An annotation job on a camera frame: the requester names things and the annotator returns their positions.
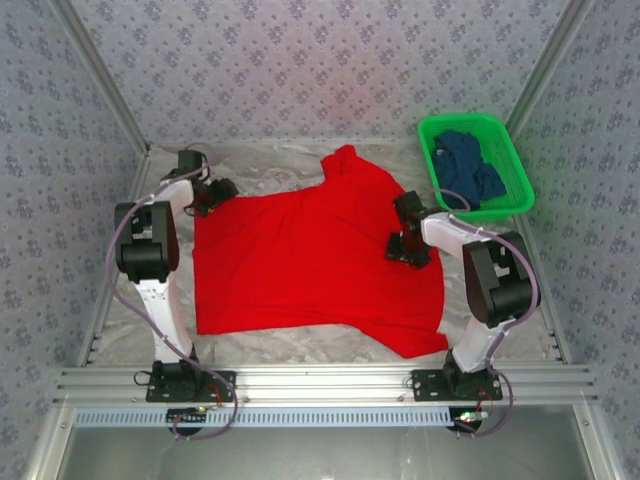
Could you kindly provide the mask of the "red t-shirt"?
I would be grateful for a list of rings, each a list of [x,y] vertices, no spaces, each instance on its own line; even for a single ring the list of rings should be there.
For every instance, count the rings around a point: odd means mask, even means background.
[[[351,145],[321,166],[319,185],[237,197],[195,219],[198,333],[338,324],[405,359],[446,350],[438,252],[422,268],[385,256],[401,186]]]

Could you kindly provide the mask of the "dark blue cloth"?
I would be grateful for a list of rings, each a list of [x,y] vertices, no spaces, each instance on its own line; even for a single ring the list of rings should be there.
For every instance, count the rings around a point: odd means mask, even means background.
[[[480,143],[473,135],[445,131],[434,141],[433,167],[449,209],[478,210],[482,202],[507,193],[497,170],[484,161]]]

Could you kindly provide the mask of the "green plastic basket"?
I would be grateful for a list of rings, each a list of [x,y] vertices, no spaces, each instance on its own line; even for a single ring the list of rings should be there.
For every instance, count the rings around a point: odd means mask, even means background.
[[[418,124],[418,137],[436,189],[437,202],[442,208],[451,210],[442,199],[432,157],[434,138],[445,131],[473,135],[480,143],[484,161],[497,170],[507,190],[502,197],[482,202],[478,210],[452,210],[458,218],[467,223],[499,222],[532,208],[535,194],[504,124],[499,118],[483,113],[433,115]]]

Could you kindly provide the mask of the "small black circuit board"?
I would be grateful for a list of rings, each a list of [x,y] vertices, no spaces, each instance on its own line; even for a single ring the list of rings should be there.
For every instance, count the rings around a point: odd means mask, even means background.
[[[191,437],[203,429],[206,418],[203,407],[174,408],[167,410],[165,423],[174,435]]]
[[[453,432],[472,434],[475,433],[482,425],[482,422],[488,418],[488,413],[481,408],[450,408],[449,413],[453,424],[449,429]]]

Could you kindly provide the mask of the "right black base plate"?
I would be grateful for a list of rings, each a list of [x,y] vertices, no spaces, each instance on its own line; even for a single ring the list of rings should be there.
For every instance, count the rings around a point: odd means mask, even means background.
[[[411,372],[412,391],[417,402],[502,400],[501,382],[487,370],[451,373],[419,369]]]

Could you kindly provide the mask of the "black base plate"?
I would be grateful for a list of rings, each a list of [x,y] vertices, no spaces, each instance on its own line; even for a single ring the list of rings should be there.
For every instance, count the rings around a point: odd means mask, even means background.
[[[153,372],[149,378],[145,400],[149,403],[232,402],[226,386],[235,385],[233,371],[219,371],[222,380],[202,371]]]
[[[501,382],[487,370],[451,373],[419,369],[411,372],[412,391],[417,402],[502,400]]]

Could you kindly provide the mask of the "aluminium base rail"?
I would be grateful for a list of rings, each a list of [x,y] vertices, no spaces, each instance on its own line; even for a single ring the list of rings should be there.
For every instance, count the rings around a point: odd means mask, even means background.
[[[420,363],[233,366],[236,392],[249,407],[395,406],[414,402],[410,372]],[[499,363],[511,382],[514,404],[596,403],[599,395],[585,365],[562,362]],[[68,368],[61,371],[57,406],[141,406],[146,388],[133,381],[134,367]]]

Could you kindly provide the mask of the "aluminium table side rail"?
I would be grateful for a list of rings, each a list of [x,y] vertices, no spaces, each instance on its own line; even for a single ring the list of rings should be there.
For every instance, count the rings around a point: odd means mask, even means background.
[[[536,244],[533,231],[531,230],[528,219],[525,215],[517,215],[513,217],[518,232],[522,235],[526,248],[529,252],[531,265],[537,275],[537,280],[541,292],[541,303],[539,310],[544,319],[545,325],[551,338],[552,351],[555,359],[563,364],[572,362],[569,347],[564,335],[564,331],[560,322],[560,318],[555,306],[555,302],[551,293],[549,282],[547,281],[543,262],[540,257],[539,249]]]
[[[131,189],[126,197],[127,201],[137,200],[143,190],[146,175],[149,169],[149,148],[145,148],[140,156],[138,167],[132,180]],[[112,303],[112,291],[110,286],[117,281],[119,273],[115,266],[110,273],[106,274],[100,284],[98,295],[91,312],[87,329],[80,347],[79,356],[76,362],[78,367],[84,368],[92,363],[91,356],[94,342],[100,338],[100,334],[108,316]]]

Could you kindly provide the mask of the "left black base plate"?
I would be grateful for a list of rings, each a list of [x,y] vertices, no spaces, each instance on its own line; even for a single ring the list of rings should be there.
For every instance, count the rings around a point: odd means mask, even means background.
[[[235,385],[233,371],[219,371],[222,380],[202,371],[153,372],[149,378],[145,400],[149,403],[232,402],[226,386]]]

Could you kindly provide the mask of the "aluminium frame post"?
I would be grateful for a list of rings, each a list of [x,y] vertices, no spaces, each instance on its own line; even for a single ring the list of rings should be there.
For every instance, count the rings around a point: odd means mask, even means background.
[[[506,121],[512,139],[526,127],[536,104],[572,45],[596,0],[567,0],[566,6]]]
[[[45,417],[25,480],[56,480],[73,429],[76,409],[54,406]]]
[[[580,436],[595,480],[627,480],[600,405],[574,406]]]
[[[124,135],[136,151],[146,153],[148,151],[146,138],[71,0],[46,0],[46,2],[88,69],[94,84]]]

